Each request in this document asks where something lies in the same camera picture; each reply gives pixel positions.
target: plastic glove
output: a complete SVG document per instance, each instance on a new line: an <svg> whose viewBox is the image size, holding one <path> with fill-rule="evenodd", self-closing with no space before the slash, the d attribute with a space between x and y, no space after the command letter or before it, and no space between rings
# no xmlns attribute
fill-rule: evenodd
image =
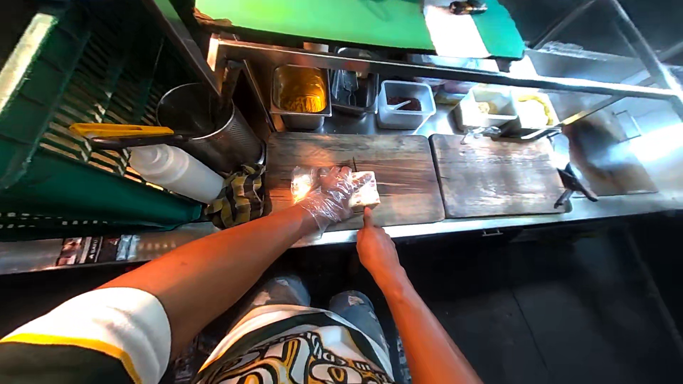
<svg viewBox="0 0 683 384"><path fill-rule="evenodd" d="M339 223L351 216L351 195L358 191L369 177L352 180L349 167L333 167L330 170L320 168L317 174L320 186L314 187L298 205L313 216L318 228L323 232L330 224Z"/></svg>

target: person's arm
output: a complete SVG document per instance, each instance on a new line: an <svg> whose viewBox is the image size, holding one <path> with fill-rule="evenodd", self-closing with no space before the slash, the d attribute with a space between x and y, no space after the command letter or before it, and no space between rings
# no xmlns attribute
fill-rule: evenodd
<svg viewBox="0 0 683 384"><path fill-rule="evenodd" d="M335 168L322 178L319 191L297 205L187 243L100 288L153 294L168 316L171 356L176 356L298 239L350 215L350 171Z"/></svg>
<svg viewBox="0 0 683 384"><path fill-rule="evenodd" d="M413 382L481 383L465 356L422 301L401 267L391 237L374 226L365 209L358 231L358 255L384 293L401 336Z"/></svg>

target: plastic crate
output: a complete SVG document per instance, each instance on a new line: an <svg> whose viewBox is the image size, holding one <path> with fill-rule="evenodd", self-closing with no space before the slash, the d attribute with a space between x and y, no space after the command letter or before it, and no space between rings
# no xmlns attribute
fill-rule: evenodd
<svg viewBox="0 0 683 384"><path fill-rule="evenodd" d="M141 2L40 8L0 71L0 241L169 229L190 199L145 183L129 152L93 150L74 122L155 122L194 81Z"/></svg>

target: green cutting board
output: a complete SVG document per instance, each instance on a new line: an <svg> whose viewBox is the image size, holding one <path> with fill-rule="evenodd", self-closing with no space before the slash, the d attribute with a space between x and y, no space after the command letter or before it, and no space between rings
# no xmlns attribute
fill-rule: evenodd
<svg viewBox="0 0 683 384"><path fill-rule="evenodd" d="M524 42L510 14L496 0L486 4L488 11L473 16L484 45L494 57L520 59ZM195 7L220 25L434 50L420 0L196 0Z"/></svg>

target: wooden cutting board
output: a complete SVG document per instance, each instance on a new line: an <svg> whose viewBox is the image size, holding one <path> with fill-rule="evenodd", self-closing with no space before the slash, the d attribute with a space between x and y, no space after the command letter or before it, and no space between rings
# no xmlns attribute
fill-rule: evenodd
<svg viewBox="0 0 683 384"><path fill-rule="evenodd" d="M430 141L446 217L563 213L564 191L547 140L531 143L432 135Z"/></svg>
<svg viewBox="0 0 683 384"><path fill-rule="evenodd" d="M423 136L321 135L278 132L268 138L266 153L266 209L272 212L293 205L291 173L300 167L347 165L374 171L380 204L374 218L382 226L421 224L444 218L441 193L430 152ZM327 232L363 227L362 214L331 225Z"/></svg>

